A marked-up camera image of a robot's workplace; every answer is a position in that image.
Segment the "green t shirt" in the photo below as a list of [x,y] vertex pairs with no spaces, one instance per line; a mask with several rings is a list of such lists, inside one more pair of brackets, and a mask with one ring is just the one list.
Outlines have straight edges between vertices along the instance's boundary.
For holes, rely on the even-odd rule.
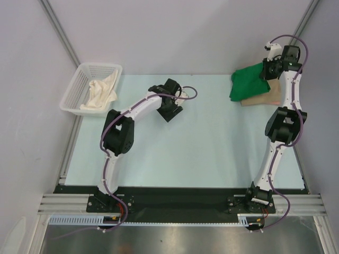
[[263,63],[236,70],[231,75],[231,92],[229,98],[233,102],[239,102],[253,96],[268,93],[271,88],[269,83],[260,77]]

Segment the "white plastic basket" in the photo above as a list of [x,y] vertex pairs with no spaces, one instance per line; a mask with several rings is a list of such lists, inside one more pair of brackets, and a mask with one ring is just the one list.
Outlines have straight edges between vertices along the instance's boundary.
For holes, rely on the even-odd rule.
[[106,117],[111,103],[100,111],[82,110],[81,105],[86,104],[90,97],[90,81],[105,79],[114,72],[117,72],[117,79],[113,86],[113,91],[116,92],[122,70],[122,66],[115,63],[85,62],[80,64],[61,99],[60,109],[79,116]]

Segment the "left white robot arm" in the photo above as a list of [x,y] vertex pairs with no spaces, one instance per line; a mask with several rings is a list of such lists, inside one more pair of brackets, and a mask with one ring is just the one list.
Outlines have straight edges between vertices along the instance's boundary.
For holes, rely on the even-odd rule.
[[103,193],[98,202],[102,209],[109,212],[116,208],[117,198],[111,195],[118,188],[119,171],[116,164],[133,146],[136,123],[153,111],[169,122],[183,110],[181,104],[186,99],[189,96],[179,83],[168,79],[163,85],[150,87],[145,97],[130,107],[108,112],[100,139],[100,149],[105,153],[102,177],[98,184],[99,191]]

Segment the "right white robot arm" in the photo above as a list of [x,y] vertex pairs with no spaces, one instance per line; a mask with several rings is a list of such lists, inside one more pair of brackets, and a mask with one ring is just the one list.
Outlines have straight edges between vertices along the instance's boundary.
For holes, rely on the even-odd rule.
[[300,105],[300,80],[302,64],[299,63],[298,46],[280,46],[269,42],[268,57],[263,60],[260,77],[264,80],[277,78],[282,89],[281,106],[268,120],[265,127],[267,146],[260,170],[246,191],[245,208],[257,212],[268,207],[273,199],[274,177],[286,148],[294,146],[300,139],[307,113]]

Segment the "folded tan t shirt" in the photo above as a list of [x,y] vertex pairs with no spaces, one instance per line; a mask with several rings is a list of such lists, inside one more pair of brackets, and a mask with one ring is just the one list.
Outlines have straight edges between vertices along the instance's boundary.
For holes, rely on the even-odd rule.
[[241,100],[241,106],[252,106],[259,104],[277,105],[281,104],[281,86],[278,79],[267,81],[270,86],[270,91],[264,94],[256,95],[244,100]]

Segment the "cream t shirt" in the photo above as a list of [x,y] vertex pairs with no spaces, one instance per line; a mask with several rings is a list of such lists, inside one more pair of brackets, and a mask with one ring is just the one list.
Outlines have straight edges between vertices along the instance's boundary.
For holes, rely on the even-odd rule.
[[89,83],[90,96],[86,104],[80,106],[81,110],[103,111],[109,103],[117,99],[114,86],[118,77],[116,69],[111,75],[102,80],[91,80]]

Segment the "right aluminium corner post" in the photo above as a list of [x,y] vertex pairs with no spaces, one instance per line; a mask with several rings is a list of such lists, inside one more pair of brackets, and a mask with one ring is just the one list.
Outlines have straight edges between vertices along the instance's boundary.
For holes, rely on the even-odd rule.
[[322,0],[311,0],[308,4],[304,14],[302,15],[300,22],[298,23],[294,33],[292,34],[294,37],[298,37],[303,39],[304,33],[308,27],[308,24],[312,20],[313,16],[316,14],[317,9],[319,8]]

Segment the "aluminium corner post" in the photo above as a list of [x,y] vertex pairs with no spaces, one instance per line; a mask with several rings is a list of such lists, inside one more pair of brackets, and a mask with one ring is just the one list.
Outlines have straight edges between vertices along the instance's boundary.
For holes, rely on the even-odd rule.
[[304,33],[308,27],[308,24],[312,20],[313,16],[316,14],[317,9],[319,8],[322,0],[311,0],[308,4],[304,14],[302,15],[300,22],[298,23],[294,33],[292,34],[294,37],[298,37],[303,39]]
[[54,29],[59,41],[61,42],[64,50],[66,51],[69,59],[71,60],[72,64],[77,68],[81,62],[79,60],[79,57],[74,50],[74,47],[72,46],[72,43],[70,42],[66,32],[63,29],[63,26],[61,22],[59,21],[59,18],[54,11],[50,1],[48,0],[38,0],[39,4],[42,7],[42,10],[44,11],[47,19],[49,20],[52,28]]

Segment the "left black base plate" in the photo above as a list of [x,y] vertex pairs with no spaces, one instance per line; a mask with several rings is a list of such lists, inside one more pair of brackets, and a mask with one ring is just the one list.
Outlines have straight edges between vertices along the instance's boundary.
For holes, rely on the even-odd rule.
[[130,211],[134,204],[134,196],[131,194],[114,193],[114,195],[125,203],[126,207],[109,194],[101,191],[91,195],[87,201],[87,213],[125,213]]

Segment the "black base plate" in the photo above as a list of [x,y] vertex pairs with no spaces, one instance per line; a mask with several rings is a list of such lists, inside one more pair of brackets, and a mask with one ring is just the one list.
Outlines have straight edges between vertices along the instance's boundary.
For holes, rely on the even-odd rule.
[[126,207],[109,194],[101,191],[91,195],[87,201],[87,213],[125,213],[130,211],[134,204],[134,196],[131,194],[114,193],[114,195],[125,203]]
[[231,196],[227,197],[226,211],[230,214],[261,214],[268,212],[274,214],[276,212],[274,203],[264,205],[252,201],[248,201],[245,196]]

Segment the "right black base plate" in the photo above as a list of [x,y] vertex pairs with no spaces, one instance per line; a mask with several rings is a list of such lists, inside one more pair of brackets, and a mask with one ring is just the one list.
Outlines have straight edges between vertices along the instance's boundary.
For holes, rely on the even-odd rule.
[[231,196],[227,197],[226,211],[230,214],[261,214],[268,212],[274,214],[276,212],[274,203],[264,205],[252,201],[248,201],[245,196]]

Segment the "left aluminium corner post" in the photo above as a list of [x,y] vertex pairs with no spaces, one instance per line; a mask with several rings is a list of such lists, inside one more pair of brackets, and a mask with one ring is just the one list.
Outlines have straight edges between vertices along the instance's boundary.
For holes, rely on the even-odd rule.
[[72,43],[70,42],[66,32],[63,29],[63,26],[61,22],[59,21],[59,18],[54,11],[50,1],[48,0],[38,0],[39,4],[42,7],[42,10],[44,11],[47,19],[49,20],[52,28],[54,29],[59,41],[61,42],[64,50],[66,51],[69,59],[71,60],[72,64],[77,68],[81,62],[79,60],[79,57],[74,50],[74,47],[72,46]]

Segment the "aluminium front rail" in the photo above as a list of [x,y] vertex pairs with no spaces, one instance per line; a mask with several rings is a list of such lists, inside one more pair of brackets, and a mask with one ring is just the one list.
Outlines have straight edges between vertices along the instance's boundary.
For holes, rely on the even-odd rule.
[[[38,214],[85,214],[92,194],[45,194]],[[289,216],[326,216],[323,200],[317,195],[287,195]]]

